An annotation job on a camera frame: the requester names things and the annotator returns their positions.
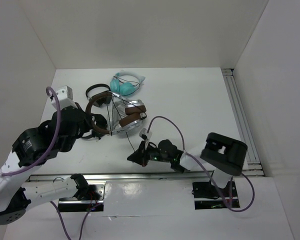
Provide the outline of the brown leather headphones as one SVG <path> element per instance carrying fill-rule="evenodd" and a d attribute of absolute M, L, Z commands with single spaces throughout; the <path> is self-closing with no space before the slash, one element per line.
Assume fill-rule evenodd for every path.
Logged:
<path fill-rule="evenodd" d="M 92 116 L 91 109 L 93 106 L 93 103 L 96 102 L 97 100 L 105 97 L 110 97 L 110 98 L 117 98 L 120 99 L 125 103 L 125 117 L 121 118 L 118 121 L 119 128 L 118 129 L 102 129 L 99 126 L 97 126 L 94 121 L 91 121 L 91 126 L 94 131 L 97 133 L 103 134 L 103 135 L 116 135 L 120 133 L 127 133 L 129 129 L 131 128 L 136 128 L 143 122 L 144 119 L 147 118 L 147 109 L 146 106 L 140 101 L 140 100 L 129 100 L 121 97 L 119 94 L 111 92 L 111 91 L 106 91 L 97 94 L 96 96 L 92 97 L 86 108 L 85 108 L 85 113 L 89 116 Z"/>

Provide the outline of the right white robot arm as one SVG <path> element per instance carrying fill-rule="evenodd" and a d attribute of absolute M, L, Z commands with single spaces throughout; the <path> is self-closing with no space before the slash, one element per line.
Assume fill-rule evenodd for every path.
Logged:
<path fill-rule="evenodd" d="M 191 171 L 196 165 L 208 163 L 215 167 L 208 190 L 213 196 L 220 196 L 232 177 L 242 173 L 248 146 L 237 139 L 215 132 L 208 134 L 204 148 L 199 155 L 180 150 L 169 139 L 157 145 L 150 142 L 147 134 L 141 135 L 142 141 L 137 150 L 127 160 L 142 167 L 149 161 L 169 163 L 177 173 Z"/>

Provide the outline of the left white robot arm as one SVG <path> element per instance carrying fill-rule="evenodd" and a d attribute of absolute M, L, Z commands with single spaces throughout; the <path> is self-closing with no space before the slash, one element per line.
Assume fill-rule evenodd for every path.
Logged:
<path fill-rule="evenodd" d="M 17 138 L 0 169 L 0 226 L 13 223 L 27 211 L 50 201 L 87 197 L 89 184 L 80 173 L 44 185 L 24 184 L 48 160 L 72 149 L 76 140 L 89 129 L 86 119 L 83 110 L 68 106 Z"/>

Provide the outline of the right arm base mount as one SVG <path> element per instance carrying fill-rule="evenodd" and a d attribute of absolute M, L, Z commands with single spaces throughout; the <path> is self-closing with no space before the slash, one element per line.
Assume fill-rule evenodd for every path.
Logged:
<path fill-rule="evenodd" d="M 219 189 L 224 195 L 226 202 L 231 205 L 232 208 L 239 209 L 240 202 L 236 184 L 228 182 L 225 188 Z M 212 210 L 212 209 L 226 209 L 222 198 L 218 194 L 214 185 L 210 182 L 193 182 L 192 191 L 194 197 L 195 210 Z"/>

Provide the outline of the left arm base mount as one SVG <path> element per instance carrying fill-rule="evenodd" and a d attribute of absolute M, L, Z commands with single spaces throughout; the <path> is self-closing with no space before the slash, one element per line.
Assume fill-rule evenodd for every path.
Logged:
<path fill-rule="evenodd" d="M 83 213 L 92 209 L 92 212 L 104 211 L 106 182 L 88 181 L 89 191 L 81 199 L 75 197 L 60 198 L 57 207 L 61 213 Z"/>

